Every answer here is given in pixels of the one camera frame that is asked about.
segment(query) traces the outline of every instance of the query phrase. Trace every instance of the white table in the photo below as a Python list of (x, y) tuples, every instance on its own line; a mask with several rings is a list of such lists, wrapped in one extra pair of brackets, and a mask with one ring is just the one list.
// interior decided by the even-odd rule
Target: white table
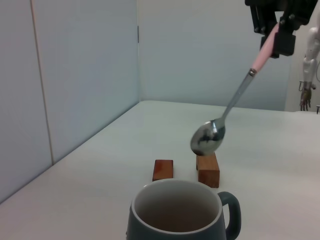
[[(151, 182), (155, 159), (174, 160), (175, 178), (196, 181), (190, 138), (223, 110), (139, 103), (1, 204), (0, 239), (124, 240), (131, 199)], [(226, 131), (217, 191), (239, 199), (238, 239), (319, 240), (320, 117), (235, 108)]]

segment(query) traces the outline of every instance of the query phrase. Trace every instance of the wall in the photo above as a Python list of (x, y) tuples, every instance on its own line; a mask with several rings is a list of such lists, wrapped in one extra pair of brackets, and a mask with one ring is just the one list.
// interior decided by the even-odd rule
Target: wall
[[(288, 91), (285, 103), (285, 110), (289, 112), (300, 111), (300, 96), (299, 81), (303, 81), (303, 61), (307, 50), (307, 36), (310, 28), (317, 26), (317, 13), (320, 11), (320, 3), (318, 2), (313, 14), (310, 18), (310, 22), (307, 26), (301, 26), (296, 32), (295, 49), (292, 56)], [(312, 90), (311, 108), (309, 111), (316, 112), (316, 105), (320, 105), (320, 83), (317, 81), (316, 76), (313, 78), (313, 83), (317, 89)]]
[(136, 0), (34, 0), (54, 161), (139, 101)]
[[(243, 0), (138, 0), (141, 98), (226, 106), (259, 52)], [(237, 104), (284, 110), (291, 57), (270, 59)]]
[(30, 2), (0, 1), (0, 203), (52, 165)]

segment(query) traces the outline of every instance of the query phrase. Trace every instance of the gray mug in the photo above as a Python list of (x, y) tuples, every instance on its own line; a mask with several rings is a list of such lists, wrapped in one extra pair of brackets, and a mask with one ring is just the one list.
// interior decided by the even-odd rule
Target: gray mug
[(144, 186), (133, 199), (126, 239), (234, 240), (240, 229), (240, 205), (231, 193), (216, 194), (199, 182), (165, 179)]

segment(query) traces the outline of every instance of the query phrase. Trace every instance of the wooden block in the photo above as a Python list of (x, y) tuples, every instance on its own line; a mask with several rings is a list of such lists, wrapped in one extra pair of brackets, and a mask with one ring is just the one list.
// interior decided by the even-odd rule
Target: wooden block
[(219, 188), (220, 169), (215, 153), (211, 156), (196, 156), (196, 169), (200, 183), (211, 188)]
[(174, 177), (173, 160), (155, 160), (152, 181), (172, 179)]

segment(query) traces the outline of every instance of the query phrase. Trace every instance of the robotic arm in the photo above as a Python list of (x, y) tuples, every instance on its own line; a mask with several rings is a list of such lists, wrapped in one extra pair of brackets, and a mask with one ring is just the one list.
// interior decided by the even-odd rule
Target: robotic arm
[(311, 88), (316, 89), (312, 84), (315, 77), (318, 61), (317, 56), (320, 52), (320, 12), (317, 13), (316, 27), (310, 28), (307, 35), (307, 49), (303, 60), (303, 88), (300, 99), (300, 110), (308, 111), (311, 107)]
[(283, 15), (279, 21), (279, 31), (275, 34), (272, 58), (294, 53), (296, 36), (293, 31), (307, 25), (318, 0), (245, 0), (250, 6), (253, 30), (264, 35), (261, 47), (277, 23), (276, 12)]
[[(245, 0), (250, 6), (253, 29), (255, 33), (264, 35), (260, 47), (265, 43), (271, 30), (277, 23), (275, 12), (283, 11), (279, 20), (279, 30), (274, 37), (272, 58), (279, 55), (290, 56), (294, 53), (296, 36), (293, 31), (301, 25), (307, 25), (318, 0)], [(320, 52), (320, 12), (317, 14), (317, 26), (309, 30), (307, 36), (307, 50), (303, 60), (303, 89), (300, 99), (300, 109), (308, 111), (310, 107), (311, 88), (316, 74)]]

